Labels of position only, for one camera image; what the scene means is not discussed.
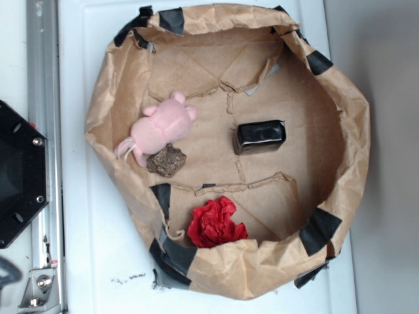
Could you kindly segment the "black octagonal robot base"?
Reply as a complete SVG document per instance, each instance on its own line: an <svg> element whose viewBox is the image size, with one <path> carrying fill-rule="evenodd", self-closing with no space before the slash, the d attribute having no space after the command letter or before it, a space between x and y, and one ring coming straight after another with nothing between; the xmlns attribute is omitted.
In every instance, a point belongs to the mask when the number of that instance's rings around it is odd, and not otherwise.
<svg viewBox="0 0 419 314"><path fill-rule="evenodd" d="M48 203L46 138L1 102L1 248Z"/></svg>

